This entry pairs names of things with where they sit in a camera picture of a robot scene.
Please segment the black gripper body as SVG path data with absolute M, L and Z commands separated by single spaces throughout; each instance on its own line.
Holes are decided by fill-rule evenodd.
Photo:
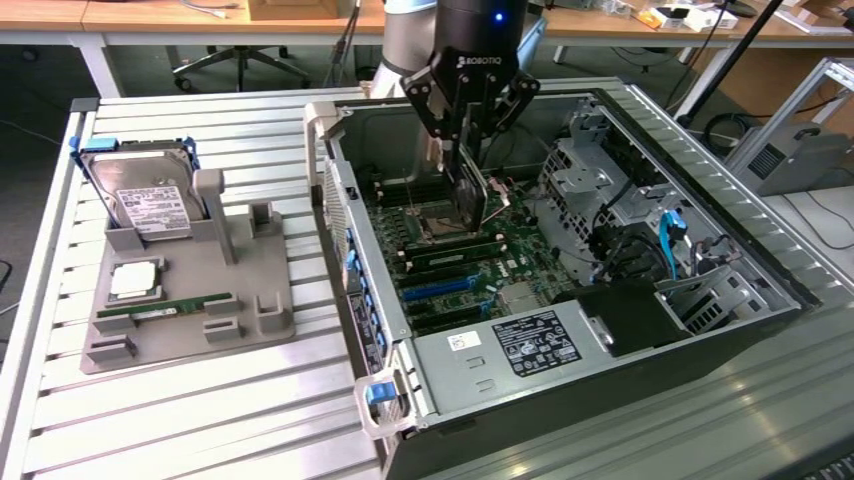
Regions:
M 438 3 L 430 75 L 451 108 L 497 98 L 517 76 L 527 5 Z

